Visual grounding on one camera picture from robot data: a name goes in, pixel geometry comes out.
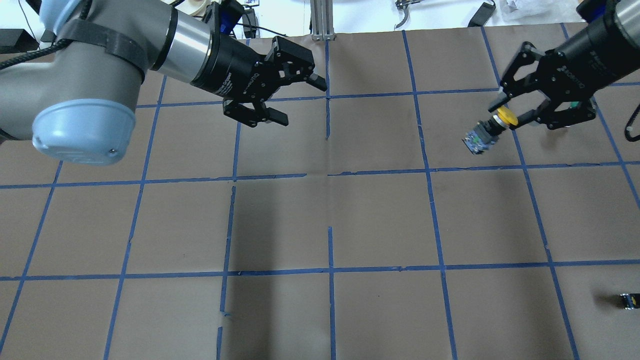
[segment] white floor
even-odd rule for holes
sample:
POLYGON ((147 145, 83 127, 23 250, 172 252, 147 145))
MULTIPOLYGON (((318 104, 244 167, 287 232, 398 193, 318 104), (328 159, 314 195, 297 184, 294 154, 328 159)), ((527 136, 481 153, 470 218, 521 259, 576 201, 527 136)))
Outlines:
MULTIPOLYGON (((28 30, 27 23, 18 6, 18 1, 0 1, 0 28, 24 28, 28 30)), ((38 20, 38 15, 26 4, 25 0, 21 1, 31 28, 39 39, 44 27, 38 20)), ((580 21, 580 17, 575 13, 578 0, 509 0, 533 1, 538 5, 547 4, 545 8, 548 10, 545 13, 517 20, 505 19, 505 16, 503 16, 504 12, 509 11, 506 1, 496 0, 497 9, 493 17, 488 21, 487 26, 580 21)), ((483 0, 423 0, 421 3, 409 6, 409 19, 401 29, 465 27, 482 2, 483 0)), ((289 36, 300 36, 309 33, 310 0, 262 0, 255 9, 260 26, 289 36)), ((402 18, 403 13, 396 9, 394 0, 333 1, 333 24, 336 33, 393 31, 394 26, 402 18)), ((242 37, 241 27, 236 30, 236 34, 242 37)), ((259 36, 270 37, 271 34, 267 31, 260 31, 259 36)))

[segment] wire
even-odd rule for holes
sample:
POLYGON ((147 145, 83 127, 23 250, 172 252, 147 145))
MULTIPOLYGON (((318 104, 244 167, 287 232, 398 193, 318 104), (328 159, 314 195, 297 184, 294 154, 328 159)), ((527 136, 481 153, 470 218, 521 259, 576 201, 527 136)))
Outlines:
POLYGON ((27 26, 29 26, 29 30, 31 30, 31 35, 33 35, 33 40, 38 41, 38 39, 36 38, 36 33, 34 33, 33 29, 31 29, 31 24, 29 24, 29 19, 27 19, 27 14, 24 12, 24 9, 22 8, 22 0, 18 0, 18 5, 20 5, 20 10, 22 10, 22 14, 24 15, 24 20, 27 22, 27 26))
POLYGON ((629 121, 627 122, 627 126, 625 126, 625 138, 630 142, 636 142, 636 141, 640 140, 640 135, 631 136, 631 134, 630 134, 631 130, 634 129, 633 128, 634 121, 636 121, 636 117, 638 116, 638 113, 640 113, 640 104, 638 104, 638 107, 636 108, 634 113, 629 118, 629 121))
MULTIPOLYGON (((89 11, 91 10, 91 4, 92 3, 93 3, 93 0, 86 0, 86 2, 84 3, 84 6, 83 6, 82 10, 80 11, 80 15, 79 15, 79 18, 81 20, 86 20, 87 16, 89 15, 89 11)), ((64 48, 66 48, 72 42, 73 42, 73 40, 61 39, 61 40, 58 40, 52 46, 47 47, 46 49, 41 49, 41 50, 38 50, 38 51, 34 51, 32 53, 23 54, 23 55, 16 56, 15 58, 12 58, 12 59, 9 59, 9 60, 6 60, 6 61, 2 61, 2 62, 0 62, 0 70, 3 70, 3 69, 6 69, 8 67, 12 67, 14 65, 18 65, 20 63, 24 63, 24 62, 27 62, 27 61, 35 60, 37 58, 41 58, 43 56, 47 56, 49 54, 55 53, 56 51, 60 51, 60 50, 62 50, 64 48)))
POLYGON ((244 26, 244 27, 247 27, 247 28, 252 28, 252 29, 262 29, 262 30, 264 30, 264 31, 268 31, 268 32, 273 33, 273 34, 280 35, 281 37, 287 37, 287 36, 288 36, 287 34, 281 34, 281 33, 278 33, 278 32, 276 32, 276 31, 269 30, 269 29, 267 29, 267 28, 263 28, 262 26, 256 26, 256 25, 244 25, 244 24, 243 24, 243 26, 244 26))

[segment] robotic arm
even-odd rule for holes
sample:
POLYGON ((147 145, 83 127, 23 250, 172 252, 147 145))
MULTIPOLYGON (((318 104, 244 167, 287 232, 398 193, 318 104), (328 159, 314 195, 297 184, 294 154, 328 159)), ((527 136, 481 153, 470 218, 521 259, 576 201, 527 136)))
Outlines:
MULTIPOLYGON (((640 0, 585 0, 577 8, 589 25, 555 49, 545 52, 524 42, 500 80, 500 95, 489 105, 497 113, 480 121, 463 138, 473 154, 491 148, 506 129, 518 129, 531 122, 553 130, 596 117, 593 94, 640 69, 640 0), (538 63, 535 72, 515 79, 520 67, 538 63), (533 91, 546 99, 517 117, 504 107, 511 99, 533 91), (556 111, 563 103, 566 110, 556 111)), ((629 127, 625 136, 630 141, 629 127)))
POLYGON ((247 126, 288 125, 264 102, 281 86, 304 81, 325 91, 326 82, 311 51, 285 38, 266 55, 231 38, 243 12, 223 0, 200 21, 159 0, 42 0, 40 19, 57 41, 0 63, 0 143, 32 140, 61 160, 116 163, 147 70, 221 96, 224 114, 247 126), (22 63, 55 51, 52 63, 22 63))

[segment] silver cylinder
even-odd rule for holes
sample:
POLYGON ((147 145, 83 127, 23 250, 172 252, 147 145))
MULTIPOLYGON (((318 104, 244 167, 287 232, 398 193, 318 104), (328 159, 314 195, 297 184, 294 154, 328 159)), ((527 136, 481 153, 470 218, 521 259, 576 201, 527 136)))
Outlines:
POLYGON ((185 83, 192 82, 209 57, 210 39, 209 25, 178 12, 175 36, 158 72, 185 83))
POLYGON ((620 26, 640 49, 640 0, 622 0, 616 7, 620 26))

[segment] blue joint cap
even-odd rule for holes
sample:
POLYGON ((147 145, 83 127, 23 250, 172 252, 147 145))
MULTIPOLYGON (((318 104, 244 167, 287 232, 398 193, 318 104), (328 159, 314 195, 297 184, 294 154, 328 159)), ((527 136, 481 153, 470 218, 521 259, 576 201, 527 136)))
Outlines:
POLYGON ((79 3, 80 0, 42 0, 40 21, 45 29, 57 35, 79 3))
POLYGON ((63 161, 110 165, 126 151, 136 116, 119 102, 77 99, 42 110, 33 121, 33 146, 63 161))

